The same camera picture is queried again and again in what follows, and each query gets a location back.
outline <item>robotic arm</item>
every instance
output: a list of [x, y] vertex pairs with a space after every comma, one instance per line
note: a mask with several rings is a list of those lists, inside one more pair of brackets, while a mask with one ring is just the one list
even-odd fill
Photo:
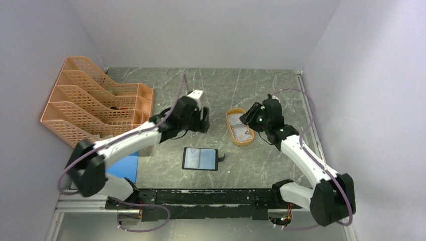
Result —
[[[294, 203], [310, 210], [315, 221], [321, 226], [327, 226], [348, 217], [348, 208], [336, 185], [325, 172], [327, 170], [344, 190], [352, 213], [355, 213], [354, 183], [351, 176], [346, 173], [340, 175], [327, 166], [300, 138], [299, 132], [293, 126], [285, 124], [279, 100], [268, 95], [268, 99], [262, 104], [254, 103], [250, 110], [240, 117], [240, 120], [255, 131], [264, 131], [268, 141], [295, 162], [313, 187], [313, 189], [302, 187], [289, 179], [275, 183], [272, 189], [278, 196], [278, 201]], [[316, 163], [306, 152], [309, 152], [319, 163]]]
[[[72, 152], [67, 166], [85, 153], [106, 145], [106, 148], [83, 159], [68, 172], [80, 194], [83, 197], [103, 194], [122, 201], [138, 203], [139, 190], [134, 184], [127, 178], [118, 178], [106, 173], [105, 170], [130, 153], [173, 138], [180, 131], [206, 133], [210, 127], [209, 109], [201, 106], [202, 95], [202, 90], [194, 90], [188, 96], [180, 98], [169, 118], [150, 131], [142, 132], [141, 130], [158, 124], [171, 110], [170, 108], [151, 117], [139, 127], [118, 136], [94, 143], [88, 140], [80, 141]], [[129, 132], [134, 135], [125, 138]]]

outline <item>green marble tabletop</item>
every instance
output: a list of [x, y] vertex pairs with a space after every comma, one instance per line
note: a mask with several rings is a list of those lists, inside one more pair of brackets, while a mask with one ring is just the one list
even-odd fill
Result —
[[[300, 88], [294, 71], [113, 67], [108, 76], [118, 83], [143, 83], [154, 88], [154, 114], [157, 114], [171, 106], [182, 73], [186, 73], [191, 88], [205, 91], [204, 105], [210, 108], [211, 127], [206, 134], [189, 132], [179, 140], [154, 146], [146, 155], [141, 152], [137, 187], [263, 188], [288, 178], [309, 187], [308, 180], [292, 160], [257, 133], [252, 143], [236, 146], [225, 121], [229, 109], [248, 110], [254, 102], [261, 103], [275, 90]], [[289, 90], [278, 94], [278, 98], [286, 123], [299, 131], [307, 126], [306, 106], [299, 92]], [[304, 139], [313, 150], [317, 149], [311, 131]], [[226, 158], [219, 163], [217, 171], [183, 170], [184, 147], [215, 148]]]

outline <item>tabletop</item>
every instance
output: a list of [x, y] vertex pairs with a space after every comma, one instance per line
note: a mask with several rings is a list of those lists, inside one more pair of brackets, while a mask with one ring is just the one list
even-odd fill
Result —
[[[258, 133], [252, 143], [235, 145], [225, 119], [229, 109], [247, 111], [254, 102], [261, 103], [275, 90], [300, 89], [294, 71], [127, 67], [108, 70], [108, 76], [117, 83], [143, 83], [153, 88], [153, 114], [171, 107], [183, 73], [186, 73], [191, 88], [204, 90], [203, 104], [210, 108], [210, 129], [205, 134], [188, 132], [179, 140], [153, 146], [149, 152], [140, 151], [138, 188], [270, 188], [284, 179], [309, 187], [308, 180], [295, 163], [262, 140]], [[277, 97], [287, 124], [299, 131], [308, 125], [307, 106], [301, 93], [288, 90]], [[304, 140], [318, 152], [311, 130], [306, 132]], [[225, 154], [226, 158], [219, 163], [217, 171], [183, 170], [184, 147], [218, 149], [219, 156]]]

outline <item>yellow tray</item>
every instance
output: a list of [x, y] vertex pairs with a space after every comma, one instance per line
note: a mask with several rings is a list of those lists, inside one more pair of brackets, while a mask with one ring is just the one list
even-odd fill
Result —
[[231, 125], [229, 124], [228, 116], [232, 115], [232, 114], [245, 114], [245, 113], [246, 113], [245, 110], [243, 110], [241, 108], [235, 108], [235, 109], [228, 110], [225, 114], [225, 119], [226, 119], [226, 122], [227, 122], [227, 125], [228, 125], [229, 133], [231, 134], [232, 140], [234, 141], [235, 145], [237, 145], [237, 146], [244, 146], [244, 145], [250, 144], [254, 140], [254, 131], [251, 128], [247, 127], [249, 129], [249, 132], [250, 132], [250, 135], [252, 136], [252, 138], [249, 139], [249, 140], [246, 140], [244, 142], [237, 141], [237, 139], [235, 139], [235, 137], [234, 137], [234, 133], [232, 132]]

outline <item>blue mat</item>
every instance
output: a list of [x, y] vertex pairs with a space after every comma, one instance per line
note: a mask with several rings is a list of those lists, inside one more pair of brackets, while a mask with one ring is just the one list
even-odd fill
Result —
[[138, 170], [138, 156], [139, 152], [132, 153], [114, 163], [106, 172], [120, 178], [127, 177], [135, 183], [136, 171]]

